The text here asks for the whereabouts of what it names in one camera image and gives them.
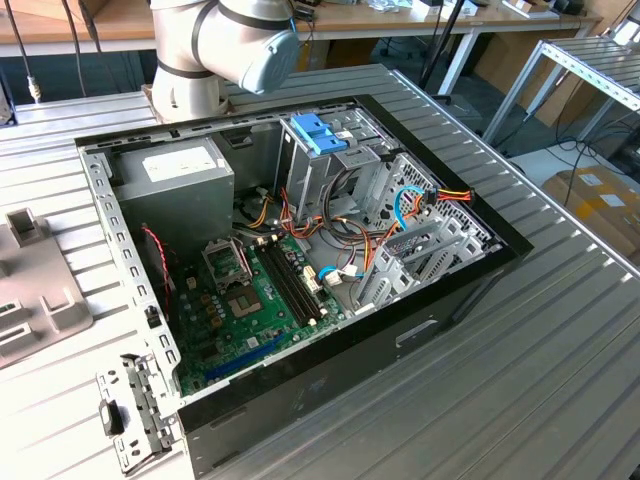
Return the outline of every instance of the wooden desk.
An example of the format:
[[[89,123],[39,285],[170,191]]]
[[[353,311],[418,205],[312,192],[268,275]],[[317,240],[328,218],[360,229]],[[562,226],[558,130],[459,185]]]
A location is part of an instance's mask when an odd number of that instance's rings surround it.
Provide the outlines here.
[[[562,16],[560,19],[528,20],[502,6],[499,0],[480,9],[475,17],[461,17],[453,29],[464,37],[439,93],[448,94],[462,71],[478,35],[487,32],[526,30],[577,30],[576,37],[585,37],[601,17]],[[4,11],[0,10],[0,57],[20,54]],[[16,23],[29,55],[73,53],[71,33],[66,22],[50,18],[16,13]],[[436,25],[435,16],[417,15],[410,9],[398,13],[381,14],[366,4],[344,6],[321,4],[316,8],[313,38],[337,40],[348,38],[381,38],[431,35]],[[96,16],[96,26],[104,51],[155,49],[153,20],[145,0],[111,0]],[[440,29],[446,21],[441,21]],[[95,52],[86,28],[77,22],[82,52]],[[298,22],[301,40],[309,37],[309,27]]]

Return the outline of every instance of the ram slot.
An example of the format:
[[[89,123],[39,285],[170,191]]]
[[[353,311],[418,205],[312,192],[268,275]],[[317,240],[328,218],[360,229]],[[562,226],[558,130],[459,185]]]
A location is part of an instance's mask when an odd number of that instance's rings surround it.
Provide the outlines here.
[[[268,245],[256,249],[258,260],[267,271],[276,290],[293,314],[298,326],[306,327],[309,320],[319,320],[320,309],[311,297],[302,280],[278,246]]]

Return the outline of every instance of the connector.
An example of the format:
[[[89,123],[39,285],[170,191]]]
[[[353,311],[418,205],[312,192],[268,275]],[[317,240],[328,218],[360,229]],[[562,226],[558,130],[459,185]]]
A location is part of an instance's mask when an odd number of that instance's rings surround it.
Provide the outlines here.
[[[34,102],[40,103],[42,93],[40,92],[40,85],[38,85],[36,77],[31,75],[27,76],[27,83],[29,84],[29,93],[31,94],[31,98],[33,98]]]

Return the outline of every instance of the motherboard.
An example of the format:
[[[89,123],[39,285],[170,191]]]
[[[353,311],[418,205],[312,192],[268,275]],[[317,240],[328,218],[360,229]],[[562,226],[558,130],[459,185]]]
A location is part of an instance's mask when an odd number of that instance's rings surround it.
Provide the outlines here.
[[[334,326],[337,301],[290,236],[209,244],[175,279],[178,376],[191,395]]]

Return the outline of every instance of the metal bracket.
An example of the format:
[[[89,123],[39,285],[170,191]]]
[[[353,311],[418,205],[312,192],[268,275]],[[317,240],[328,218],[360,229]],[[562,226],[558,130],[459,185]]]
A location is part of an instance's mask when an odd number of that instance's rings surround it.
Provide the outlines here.
[[[120,469],[130,476],[171,451],[181,432],[175,416],[160,417],[155,390],[164,381],[153,356],[123,355],[120,360],[99,372],[96,381],[105,434],[114,437]]]

